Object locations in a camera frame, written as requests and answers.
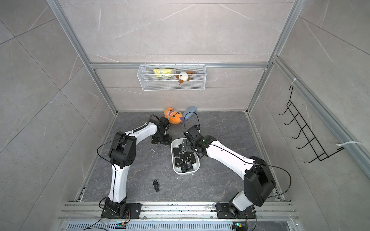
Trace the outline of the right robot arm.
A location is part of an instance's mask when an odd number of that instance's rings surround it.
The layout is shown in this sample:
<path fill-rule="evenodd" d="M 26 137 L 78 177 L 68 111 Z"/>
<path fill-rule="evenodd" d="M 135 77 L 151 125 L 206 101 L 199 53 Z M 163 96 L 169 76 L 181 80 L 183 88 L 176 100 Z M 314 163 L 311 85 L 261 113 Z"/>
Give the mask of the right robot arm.
<path fill-rule="evenodd" d="M 271 169 L 285 169 L 267 164 L 258 157 L 244 157 L 224 146 L 211 135 L 203 136 L 199 125 L 185 128 L 184 135 L 190 143 L 190 149 L 199 158 L 209 157 L 234 171 L 243 180 L 243 190 L 238 192 L 228 203 L 216 203 L 218 219 L 256 218 L 255 207 L 262 207 L 276 187 Z"/>

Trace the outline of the black key with buttons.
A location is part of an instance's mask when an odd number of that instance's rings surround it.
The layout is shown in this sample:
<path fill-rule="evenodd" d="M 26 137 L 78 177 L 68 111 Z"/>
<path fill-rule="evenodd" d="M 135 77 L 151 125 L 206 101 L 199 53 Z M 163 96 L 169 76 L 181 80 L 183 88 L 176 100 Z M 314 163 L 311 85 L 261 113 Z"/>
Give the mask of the black key with buttons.
<path fill-rule="evenodd" d="M 186 162 L 187 172 L 192 172 L 194 170 L 192 163 L 190 161 Z"/>

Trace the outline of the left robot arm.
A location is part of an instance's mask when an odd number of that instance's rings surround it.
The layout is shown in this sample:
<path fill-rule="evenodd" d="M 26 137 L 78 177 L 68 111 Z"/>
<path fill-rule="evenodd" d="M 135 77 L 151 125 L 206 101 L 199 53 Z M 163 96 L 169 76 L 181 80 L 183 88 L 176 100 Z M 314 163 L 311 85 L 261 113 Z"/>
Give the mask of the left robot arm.
<path fill-rule="evenodd" d="M 117 132 L 110 141 L 108 152 L 112 167 L 111 188 L 108 197 L 104 198 L 101 218 L 138 219 L 141 203 L 128 203 L 126 185 L 128 172 L 136 158 L 136 147 L 144 139 L 151 137 L 153 144 L 170 144 L 171 136 L 167 133 L 170 122 L 165 117 L 151 115 L 148 121 L 131 131 Z"/>

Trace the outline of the white storage box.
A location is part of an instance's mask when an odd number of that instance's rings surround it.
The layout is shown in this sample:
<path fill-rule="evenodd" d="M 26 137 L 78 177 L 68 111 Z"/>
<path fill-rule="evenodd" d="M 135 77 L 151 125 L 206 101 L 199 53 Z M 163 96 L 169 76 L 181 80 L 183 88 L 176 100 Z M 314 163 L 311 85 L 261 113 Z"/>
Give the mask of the white storage box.
<path fill-rule="evenodd" d="M 191 150 L 190 143 L 189 142 L 187 143 L 186 149 L 182 149 L 183 139 L 186 139 L 186 138 L 175 139 L 171 143 L 172 168 L 173 168 L 174 172 L 176 174 L 180 175 L 180 176 L 194 174 L 200 168 L 199 157 L 197 156 L 197 154 L 195 152 L 193 152 Z M 175 164 L 174 164 L 174 159 L 175 158 L 173 156 L 173 148 L 175 148 L 175 147 L 177 147 L 179 149 L 179 153 L 180 153 L 179 158 L 181 160 L 181 166 L 180 167 L 175 167 Z M 191 155 L 194 155 L 195 156 L 196 163 L 195 164 L 192 164 L 194 170 L 192 172 L 187 172 L 186 162 L 190 161 L 190 156 Z"/>

